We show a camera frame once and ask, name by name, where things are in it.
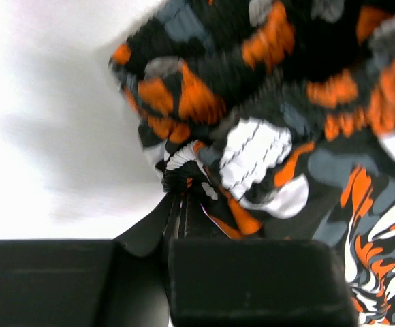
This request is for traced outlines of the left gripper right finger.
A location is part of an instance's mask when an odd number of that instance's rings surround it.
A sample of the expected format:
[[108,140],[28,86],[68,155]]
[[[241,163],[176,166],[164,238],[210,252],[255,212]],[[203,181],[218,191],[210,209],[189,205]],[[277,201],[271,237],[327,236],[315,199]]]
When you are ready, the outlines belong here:
[[223,232],[187,194],[167,244],[175,326],[356,326],[358,314],[333,249],[315,231],[316,202],[293,219],[273,219],[263,238]]

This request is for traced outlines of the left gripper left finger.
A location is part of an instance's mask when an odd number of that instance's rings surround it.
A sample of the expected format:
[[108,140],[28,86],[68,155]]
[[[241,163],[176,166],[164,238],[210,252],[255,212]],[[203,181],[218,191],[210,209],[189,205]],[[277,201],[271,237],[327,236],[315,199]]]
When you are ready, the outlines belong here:
[[112,240],[0,240],[0,326],[167,326],[161,247],[168,194]]

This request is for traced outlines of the orange camouflage shorts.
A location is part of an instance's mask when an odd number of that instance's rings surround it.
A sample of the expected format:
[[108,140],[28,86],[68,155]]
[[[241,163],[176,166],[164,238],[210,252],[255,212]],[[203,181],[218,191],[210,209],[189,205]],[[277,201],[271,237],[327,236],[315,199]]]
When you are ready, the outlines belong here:
[[395,325],[395,1],[167,1],[108,66],[165,192],[333,247],[359,322]]

